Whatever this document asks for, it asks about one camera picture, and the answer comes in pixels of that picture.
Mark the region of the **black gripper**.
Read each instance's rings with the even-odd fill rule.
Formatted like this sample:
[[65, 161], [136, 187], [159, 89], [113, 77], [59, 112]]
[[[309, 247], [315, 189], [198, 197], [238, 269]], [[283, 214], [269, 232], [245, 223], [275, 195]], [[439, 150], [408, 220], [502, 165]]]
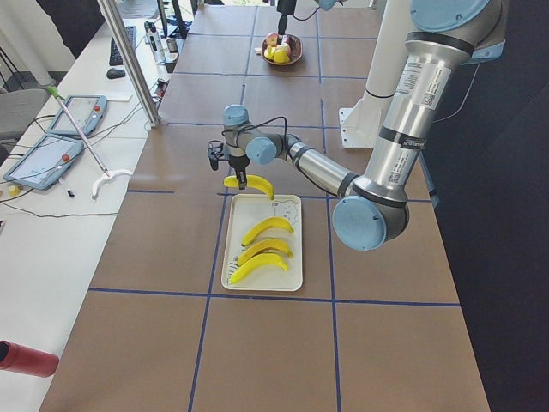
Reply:
[[238, 188], [240, 190], [244, 190], [247, 187], [247, 175], [245, 169], [249, 166], [250, 159], [246, 155], [228, 155], [228, 163], [235, 170]]
[[281, 13], [278, 21], [278, 34], [284, 35], [287, 30], [287, 16], [284, 14], [293, 14], [296, 9], [296, 0], [278, 0], [276, 10]]

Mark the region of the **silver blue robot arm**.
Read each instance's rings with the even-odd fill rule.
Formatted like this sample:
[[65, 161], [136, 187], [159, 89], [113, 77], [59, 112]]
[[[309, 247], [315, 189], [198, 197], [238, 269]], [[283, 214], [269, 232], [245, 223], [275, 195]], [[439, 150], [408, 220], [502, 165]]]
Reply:
[[262, 132], [245, 107], [224, 111], [224, 142], [212, 164], [234, 169], [250, 186], [250, 163], [277, 158], [335, 194], [334, 229], [346, 246], [369, 251], [399, 236], [409, 212], [405, 187], [455, 70], [498, 58], [505, 43], [505, 1], [388, 1], [363, 97], [341, 116], [341, 133], [373, 147], [356, 174], [288, 134]]
[[295, 9], [297, 6], [297, 0], [280, 0], [276, 4], [276, 11], [280, 14], [280, 18], [278, 21], [278, 27], [277, 27], [277, 33], [279, 36], [282, 36], [286, 33], [287, 30], [287, 20], [288, 17], [291, 16], [297, 21], [306, 21], [310, 19], [319, 9], [322, 9], [324, 11], [329, 11], [334, 7], [334, 5], [337, 3], [337, 0], [317, 0], [317, 8], [307, 17], [305, 18], [299, 18], [294, 15]]

